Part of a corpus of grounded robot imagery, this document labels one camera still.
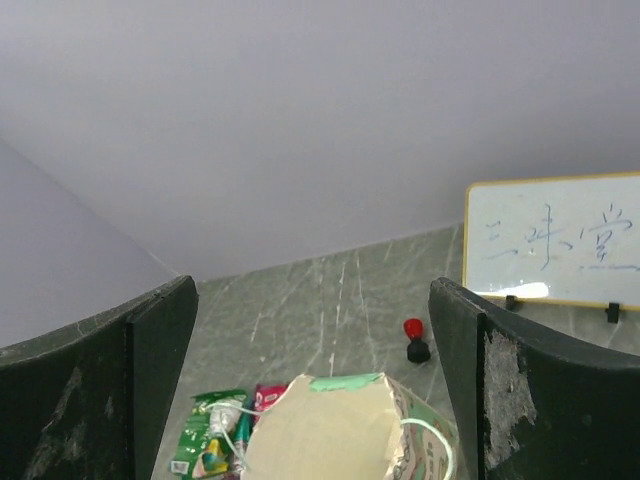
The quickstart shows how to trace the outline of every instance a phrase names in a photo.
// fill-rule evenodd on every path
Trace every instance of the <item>white wall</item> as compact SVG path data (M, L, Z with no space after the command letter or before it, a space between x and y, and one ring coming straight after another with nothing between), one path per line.
M476 180L640 168L633 0L2 11L1 134L198 279L459 221Z
M120 305L173 278L0 140L0 347Z

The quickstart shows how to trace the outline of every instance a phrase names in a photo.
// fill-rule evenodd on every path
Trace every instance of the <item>pink package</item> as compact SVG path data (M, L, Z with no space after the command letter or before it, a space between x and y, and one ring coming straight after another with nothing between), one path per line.
M253 409L264 412L287 391L288 385L256 385L256 398Z

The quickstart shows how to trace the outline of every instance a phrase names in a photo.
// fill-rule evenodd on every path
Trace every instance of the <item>whiteboard frame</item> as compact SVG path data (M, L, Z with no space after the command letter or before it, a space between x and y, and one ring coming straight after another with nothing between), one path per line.
M550 183L558 181L580 181L580 180L594 180L600 178L619 178L619 177L639 177L640 170L630 172L617 172L617 173L595 173L590 175L564 175L559 177L538 177L538 178L521 178L512 180L494 180L488 182L475 182L467 187L464 199L464 240L463 240L463 253L462 253L462 286L467 287L467 260L468 260L468 247L469 247L469 198L471 190L475 187L491 187L499 185L518 185L525 183ZM485 294L483 298L506 298L504 295ZM573 307L589 307L589 308L607 308L608 303L600 302L580 302L571 300L555 300L552 298L526 298L521 300L523 303L542 303L551 305L568 305ZM640 305L624 305L620 304L620 310L640 312Z

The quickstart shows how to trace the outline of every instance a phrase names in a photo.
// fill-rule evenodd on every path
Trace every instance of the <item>red knob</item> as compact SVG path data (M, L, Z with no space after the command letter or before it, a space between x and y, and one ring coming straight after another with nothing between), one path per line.
M406 322L404 322L404 333L407 334L409 340L422 338L422 334L424 333L424 326L422 325L422 321L419 318L410 318Z

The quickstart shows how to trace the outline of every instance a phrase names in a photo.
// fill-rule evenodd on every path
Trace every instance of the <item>shopping bag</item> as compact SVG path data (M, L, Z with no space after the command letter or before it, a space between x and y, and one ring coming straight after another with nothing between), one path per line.
M384 373L300 375L257 423L242 479L455 479L457 451L455 427Z

